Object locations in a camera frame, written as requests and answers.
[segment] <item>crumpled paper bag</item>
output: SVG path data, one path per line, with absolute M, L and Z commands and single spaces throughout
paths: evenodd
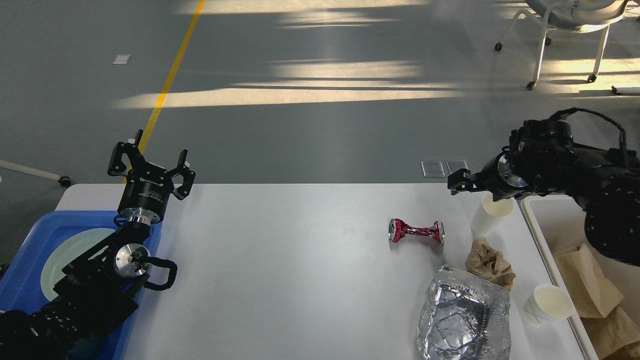
M 640 359 L 640 331 L 620 306 L 604 319 L 583 318 L 582 324 L 599 359 Z
M 622 293 L 604 276 L 586 244 L 561 251 L 554 259 L 581 318 L 604 318 L 622 301 Z
M 471 274 L 511 291 L 516 277 L 511 263 L 502 257 L 502 251 L 490 247 L 485 238 L 474 240 L 465 265 Z

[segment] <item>yellow floor line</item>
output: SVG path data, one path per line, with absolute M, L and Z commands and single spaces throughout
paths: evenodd
M 164 106 L 164 101 L 166 100 L 167 95 L 169 94 L 169 90 L 171 89 L 171 85 L 173 84 L 173 79 L 175 79 L 176 73 L 178 73 L 178 68 L 180 67 L 180 62 L 182 62 L 182 57 L 184 53 L 187 51 L 187 46 L 189 45 L 189 40 L 191 40 L 191 36 L 193 35 L 193 31 L 196 28 L 196 24 L 198 24 L 198 19 L 200 18 L 200 13 L 202 12 L 202 7 L 204 6 L 205 0 L 200 0 L 198 2 L 198 6 L 196 7 L 196 12 L 193 14 L 191 18 L 191 24 L 189 24 L 189 28 L 187 29 L 187 33 L 184 34 L 184 38 L 182 39 L 182 43 L 180 44 L 180 49 L 178 49 L 178 53 L 175 55 L 175 59 L 173 59 L 173 65 L 171 65 L 171 70 L 169 70 L 169 74 L 164 81 L 164 86 L 158 95 L 156 100 L 156 105 L 154 106 L 154 110 L 151 112 L 151 116 L 149 117 L 149 121 L 147 122 L 147 126 L 145 126 L 145 132 L 142 134 L 142 140 L 140 140 L 140 152 L 145 152 L 147 148 L 147 144 L 149 143 L 149 138 L 151 134 L 154 132 L 154 128 L 156 126 L 156 122 L 158 120 L 158 116 L 160 116 L 160 111 L 162 111 L 162 107 Z

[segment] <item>table surface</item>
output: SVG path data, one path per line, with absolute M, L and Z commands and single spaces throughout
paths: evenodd
M 116 209 L 123 189 L 74 185 L 56 209 Z M 465 268 L 481 196 L 451 196 L 445 184 L 196 184 L 170 200 L 157 252 L 178 278 L 145 290 L 124 358 L 421 359 L 424 292 L 443 264 Z M 444 246 L 389 243 L 394 217 L 441 220 Z M 583 359 L 568 321 L 520 318 L 535 286 L 551 282 L 521 212 L 488 241 L 517 274 L 510 359 Z

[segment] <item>foil container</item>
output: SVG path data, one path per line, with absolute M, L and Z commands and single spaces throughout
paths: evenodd
M 426 360 L 508 360 L 509 292 L 444 265 L 425 296 L 418 351 Z

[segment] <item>blue tray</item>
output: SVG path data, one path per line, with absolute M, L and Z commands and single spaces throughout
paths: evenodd
M 49 301 L 40 289 L 40 274 L 45 262 L 60 244 L 71 236 L 98 227 L 116 229 L 116 211 L 53 211 L 40 218 L 31 228 L 11 266 L 0 280 L 0 309 L 38 311 Z M 162 224 L 152 225 L 151 236 L 144 245 L 155 254 L 160 242 Z M 139 302 L 143 290 L 136 295 Z M 99 360 L 121 359 L 127 346 L 136 313 L 112 332 Z

